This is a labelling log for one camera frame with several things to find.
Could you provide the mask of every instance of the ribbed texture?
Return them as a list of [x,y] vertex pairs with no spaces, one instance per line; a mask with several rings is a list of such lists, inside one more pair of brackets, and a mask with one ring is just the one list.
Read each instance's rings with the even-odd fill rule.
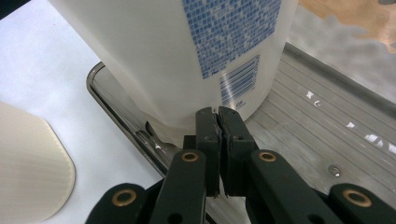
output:
[[246,122],[259,147],[280,152],[316,189],[355,183],[396,207],[395,118],[312,67],[282,56],[272,90]]
[[0,102],[0,222],[34,223],[68,199],[75,167],[46,121]]

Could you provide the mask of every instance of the blue mosaic pattern label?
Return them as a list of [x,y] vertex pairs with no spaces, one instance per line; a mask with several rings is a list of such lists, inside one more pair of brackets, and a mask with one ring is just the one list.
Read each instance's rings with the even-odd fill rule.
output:
[[221,101],[228,105],[253,90],[256,83],[260,56],[256,56],[230,74],[220,78]]
[[203,78],[272,34],[281,0],[182,0]]

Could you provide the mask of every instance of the stainless steel tray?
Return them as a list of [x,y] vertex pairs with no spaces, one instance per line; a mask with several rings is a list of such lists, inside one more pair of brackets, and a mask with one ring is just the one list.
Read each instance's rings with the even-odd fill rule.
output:
[[[87,87],[161,175],[179,150],[161,142],[104,64]],[[363,186],[396,208],[396,106],[291,44],[272,90],[246,120],[260,148],[279,152],[314,189]],[[244,199],[208,199],[218,223],[248,223]]]

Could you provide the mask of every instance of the white table surface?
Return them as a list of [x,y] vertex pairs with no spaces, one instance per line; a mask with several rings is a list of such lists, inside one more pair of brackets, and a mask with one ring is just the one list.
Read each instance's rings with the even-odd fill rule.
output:
[[46,0],[0,20],[0,101],[45,119],[76,166],[69,200],[44,223],[84,223],[108,189],[161,179],[88,93],[99,61]]

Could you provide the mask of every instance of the white plastic bottle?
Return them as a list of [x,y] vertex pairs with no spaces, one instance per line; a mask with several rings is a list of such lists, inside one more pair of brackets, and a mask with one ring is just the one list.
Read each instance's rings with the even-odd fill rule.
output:
[[182,146],[197,110],[247,119],[276,74],[297,0],[49,0],[147,115]]

